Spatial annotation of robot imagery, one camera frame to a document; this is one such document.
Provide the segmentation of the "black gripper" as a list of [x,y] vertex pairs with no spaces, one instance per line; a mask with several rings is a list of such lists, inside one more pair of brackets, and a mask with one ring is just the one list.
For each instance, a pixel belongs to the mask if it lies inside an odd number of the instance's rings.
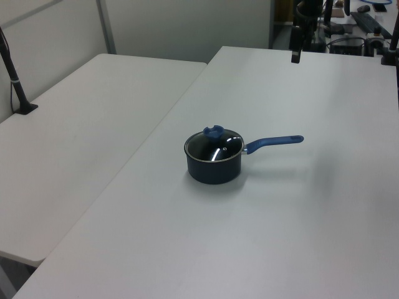
[[304,36],[303,51],[312,51],[312,28],[318,17],[322,15],[323,0],[301,0],[294,1],[294,25],[291,29],[291,62],[300,62],[302,50],[302,30],[306,31]]

